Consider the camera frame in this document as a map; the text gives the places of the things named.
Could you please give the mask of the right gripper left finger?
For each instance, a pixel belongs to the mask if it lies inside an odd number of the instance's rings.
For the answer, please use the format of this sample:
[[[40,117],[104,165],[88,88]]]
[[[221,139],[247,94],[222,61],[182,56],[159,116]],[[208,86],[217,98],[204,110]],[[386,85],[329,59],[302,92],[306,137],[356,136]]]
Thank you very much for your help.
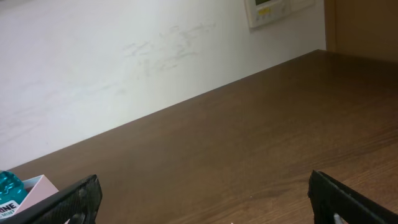
[[[89,175],[1,224],[95,224],[102,197],[98,176]]]

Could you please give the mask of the teal mouthwash bottle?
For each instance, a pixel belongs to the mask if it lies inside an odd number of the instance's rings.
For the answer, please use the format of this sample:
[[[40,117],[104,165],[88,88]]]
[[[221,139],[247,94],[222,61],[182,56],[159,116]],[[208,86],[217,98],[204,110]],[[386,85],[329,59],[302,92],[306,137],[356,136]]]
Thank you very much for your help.
[[[27,196],[24,183],[12,172],[1,171],[1,222],[13,216]]]

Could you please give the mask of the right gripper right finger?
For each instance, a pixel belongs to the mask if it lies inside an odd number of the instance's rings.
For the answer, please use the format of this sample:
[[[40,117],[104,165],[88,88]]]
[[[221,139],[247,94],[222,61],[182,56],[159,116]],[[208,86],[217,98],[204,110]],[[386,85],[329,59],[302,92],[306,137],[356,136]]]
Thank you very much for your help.
[[[397,223],[397,214],[319,170],[309,178],[308,197],[315,224]]]

